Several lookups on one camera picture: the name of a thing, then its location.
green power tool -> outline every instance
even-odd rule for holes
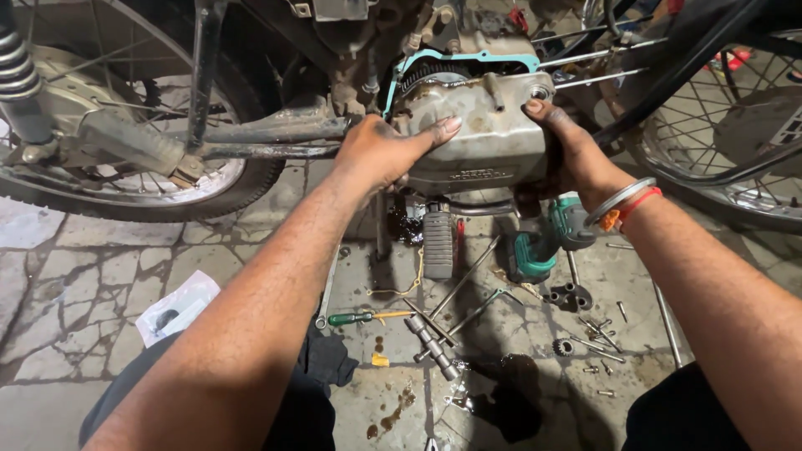
[[[507,278],[515,283],[541,283],[549,278],[560,248],[575,251],[590,247],[596,235],[585,228],[588,216],[576,193],[549,202],[540,233],[519,232],[506,238]]]

screwdriver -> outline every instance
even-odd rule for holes
[[[363,313],[340,313],[337,315],[329,316],[329,324],[331,326],[342,326],[343,324],[353,324],[358,321],[367,323],[374,319],[393,318],[395,316],[409,316],[414,314],[414,311],[388,311],[386,313],[373,313],[365,311]]]

black pants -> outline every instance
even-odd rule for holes
[[[81,447],[179,334],[146,349],[108,386],[83,420]],[[295,368],[263,449],[334,449],[333,430],[334,407],[320,386]],[[622,451],[749,450],[696,363],[668,376],[632,404],[626,434]]]

plastic packet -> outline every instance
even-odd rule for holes
[[[186,329],[218,293],[220,287],[212,278],[195,271],[175,291],[159,299],[136,319],[136,328],[145,347]]]

forearm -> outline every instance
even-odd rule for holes
[[[367,191],[332,173],[212,301],[86,449],[256,449],[273,421],[332,256]]]
[[[802,302],[665,198],[646,199],[625,232],[750,446],[790,449],[802,424]]]

